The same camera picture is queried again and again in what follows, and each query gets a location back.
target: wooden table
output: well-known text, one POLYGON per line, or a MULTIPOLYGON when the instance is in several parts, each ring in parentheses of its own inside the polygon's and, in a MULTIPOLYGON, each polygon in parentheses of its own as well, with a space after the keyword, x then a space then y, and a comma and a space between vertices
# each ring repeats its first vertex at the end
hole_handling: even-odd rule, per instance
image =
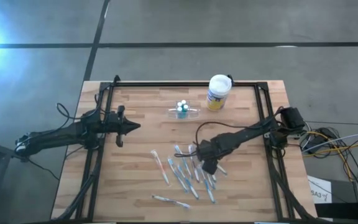
MULTIPOLYGON (((289 106, 283 81, 267 81, 273 109, 289 106)), ((78 104, 77 116, 93 109, 94 94, 100 82, 85 82, 78 104)), ((106 139, 98 187, 94 221, 109 222, 249 222, 276 221, 264 144, 262 137, 245 142, 220 164, 228 176, 217 172, 217 201, 212 204, 205 186, 192 181, 200 195, 196 200, 185 194, 167 164, 173 157, 173 147, 183 151, 195 139, 197 127, 205 121, 220 121, 233 125, 250 125, 259 121, 255 93, 252 88, 234 87, 220 112, 206 109, 206 87, 115 87, 112 109, 126 107, 125 116, 142 125, 124 137, 124 147, 115 145, 115 134, 106 139), (201 108, 201 116, 191 120, 168 118, 166 110, 176 100, 188 100, 201 108), (155 149, 163 162, 171 186, 168 187, 150 151, 155 149), (191 209, 171 205, 151 198, 152 194, 173 198, 191 205, 191 209)), ((199 139, 238 129, 206 125, 199 139)), ((78 146, 70 146, 70 151, 78 146)), ((298 147, 286 148, 284 161, 292 192, 307 211, 316 216, 305 166, 298 147)), ((59 216, 78 193, 86 151, 72 154, 64 163, 52 217, 59 216)), ((283 209, 285 202, 280 194, 283 209)), ((88 202, 85 202, 86 215, 88 202)))

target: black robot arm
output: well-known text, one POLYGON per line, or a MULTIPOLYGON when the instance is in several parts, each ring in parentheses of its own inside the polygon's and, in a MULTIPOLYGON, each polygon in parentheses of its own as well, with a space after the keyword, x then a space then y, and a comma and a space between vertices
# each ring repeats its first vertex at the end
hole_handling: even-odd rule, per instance
POLYGON ((246 127, 236 133, 222 133, 210 141, 202 140, 197 147, 196 154, 199 161, 204 161, 203 170, 214 174, 218 160, 237 149, 243 142, 269 133, 270 144, 282 148, 287 144, 289 134, 303 131, 303 118, 296 108, 280 108, 274 116, 246 127), (275 116, 281 114, 282 125, 279 125, 275 116))
POLYGON ((111 111, 101 120, 99 109, 91 110, 82 115, 79 122, 49 131, 31 132, 16 141, 15 153, 28 157, 41 151, 58 146, 82 144, 86 149, 99 146, 99 134, 117 133, 116 144, 122 147, 121 135, 140 127, 140 124, 129 121, 124 116, 124 106, 119 106, 117 113, 111 111))

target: white plastic container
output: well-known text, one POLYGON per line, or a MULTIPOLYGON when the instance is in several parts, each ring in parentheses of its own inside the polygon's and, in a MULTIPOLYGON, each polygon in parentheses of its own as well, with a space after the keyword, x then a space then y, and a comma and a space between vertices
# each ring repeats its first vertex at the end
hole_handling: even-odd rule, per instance
POLYGON ((225 75, 214 75, 209 81, 206 104, 211 111, 219 111, 226 102, 231 89, 231 79, 225 75))

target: container lid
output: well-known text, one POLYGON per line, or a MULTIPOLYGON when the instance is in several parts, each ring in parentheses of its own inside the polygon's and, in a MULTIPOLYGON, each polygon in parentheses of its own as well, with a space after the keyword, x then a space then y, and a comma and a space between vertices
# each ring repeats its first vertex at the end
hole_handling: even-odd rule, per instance
POLYGON ((224 96, 231 89, 231 79, 225 75, 214 75, 209 81, 209 89, 216 95, 224 96))

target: gray floor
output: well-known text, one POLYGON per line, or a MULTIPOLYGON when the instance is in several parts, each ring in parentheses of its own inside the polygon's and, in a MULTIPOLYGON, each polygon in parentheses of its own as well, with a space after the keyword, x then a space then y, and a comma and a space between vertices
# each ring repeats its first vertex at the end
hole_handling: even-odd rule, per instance
MULTIPOLYGON (((0 43, 92 43, 103 0, 0 0, 0 43)), ((101 42, 358 41, 358 1, 113 0, 101 42)), ((0 49, 0 144, 52 129, 74 113, 90 49, 0 49)), ((358 47, 99 49, 91 80, 284 80, 309 121, 358 123, 358 47)), ((312 128, 328 124, 311 124, 312 128)), ((357 125, 330 125, 341 135, 357 125)), ((60 174, 64 148, 33 160, 60 174)), ((358 160, 358 149, 354 150, 358 160)), ((338 157, 305 159, 309 175, 346 180, 338 157)), ((57 182, 13 160, 0 195, 0 223, 47 220, 57 182)))

